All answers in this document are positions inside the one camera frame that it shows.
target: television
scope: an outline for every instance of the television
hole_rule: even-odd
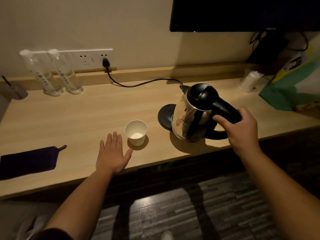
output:
[[[173,0],[171,32],[320,31],[320,0]]]

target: white shoe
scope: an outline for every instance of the white shoe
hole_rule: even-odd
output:
[[[165,231],[162,234],[161,240],[174,240],[174,237],[172,236],[172,233],[170,231]]]

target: kettle lid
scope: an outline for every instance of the kettle lid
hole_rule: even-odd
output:
[[[219,95],[212,86],[198,83],[188,89],[186,98],[197,109],[211,110],[212,104],[219,98]]]

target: wooden desk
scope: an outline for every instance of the wooden desk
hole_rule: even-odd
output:
[[[186,78],[182,81],[193,85],[202,79],[198,77],[191,81]],[[302,114],[275,110],[258,96],[260,89],[242,92],[238,82],[239,79],[206,81],[231,105],[236,108],[245,106],[253,114],[258,121],[260,139],[320,125],[319,111]],[[67,149],[60,152],[54,170],[0,181],[0,197],[88,177],[95,170],[99,141],[105,140],[108,133],[117,131],[123,135],[123,150],[126,151],[128,144],[124,128],[135,119],[143,120],[149,127],[147,144],[133,152],[127,169],[230,146],[227,139],[187,143],[160,126],[157,119],[159,109],[176,103],[181,95],[178,84],[158,81],[136,88],[113,84],[86,86],[80,95],[65,92],[59,97],[46,96],[36,90],[30,91],[24,100],[13,100],[0,124],[0,155],[65,144]]]

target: white paper cup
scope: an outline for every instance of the white paper cup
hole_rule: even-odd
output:
[[[141,146],[146,139],[148,126],[142,120],[132,120],[125,126],[124,133],[135,147]]]

